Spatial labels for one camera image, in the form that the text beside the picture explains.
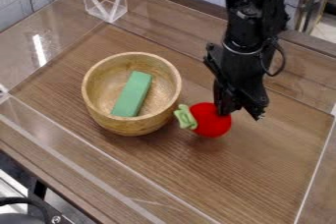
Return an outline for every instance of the wooden bowl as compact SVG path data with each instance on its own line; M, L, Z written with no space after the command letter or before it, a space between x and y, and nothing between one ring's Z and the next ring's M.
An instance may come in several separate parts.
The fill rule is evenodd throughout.
M132 71L152 75L152 84L139 115L111 115ZM143 52L113 55L88 71L81 95L89 114L99 125L123 136L140 136L156 131L169 121L181 92L181 76L163 58Z

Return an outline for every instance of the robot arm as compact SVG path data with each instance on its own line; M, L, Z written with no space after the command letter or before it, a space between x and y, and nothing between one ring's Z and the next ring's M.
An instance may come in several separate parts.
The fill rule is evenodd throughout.
M285 67L285 51L277 34L289 16L285 0L225 0L228 25L221 45L208 44L205 65L215 75L213 101L219 115L244 108L255 120L269 104L264 75L276 76ZM276 73L269 66L276 50L283 65Z

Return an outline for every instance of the black cable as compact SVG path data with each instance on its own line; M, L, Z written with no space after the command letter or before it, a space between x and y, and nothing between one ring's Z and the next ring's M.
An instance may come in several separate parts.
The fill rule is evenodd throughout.
M39 203L36 200L32 200L27 197L0 197L0 206L4 206L7 204L31 204L37 207L37 209L41 211L44 222L49 223L49 216L47 213L47 209L43 206L41 203Z
M284 70L285 66L287 66L287 62L288 62L288 55L287 55L287 52L285 52L285 49L283 48L283 46L279 44L277 41L273 41L272 42L272 45L275 46L275 48L279 50L281 56L283 56L283 64L279 68L279 70L275 72L275 73L271 73L264 65L264 60L263 60L263 53L260 54L260 65L261 65L261 68L264 70L264 72L267 73L267 75L269 77L275 77L279 75L279 73Z

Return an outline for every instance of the red toy apple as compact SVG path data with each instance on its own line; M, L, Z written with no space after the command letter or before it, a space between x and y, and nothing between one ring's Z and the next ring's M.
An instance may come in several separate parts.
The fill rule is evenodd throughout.
M223 136L231 128L231 116L217 116L213 103L203 102L191 108L181 104L175 115L183 129L191 129L208 138Z

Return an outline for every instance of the green block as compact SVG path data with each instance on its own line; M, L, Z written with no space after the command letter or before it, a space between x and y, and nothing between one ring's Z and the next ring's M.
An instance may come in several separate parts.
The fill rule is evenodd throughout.
M136 117L152 83L152 76L133 71L125 83L121 95L111 114L120 117Z

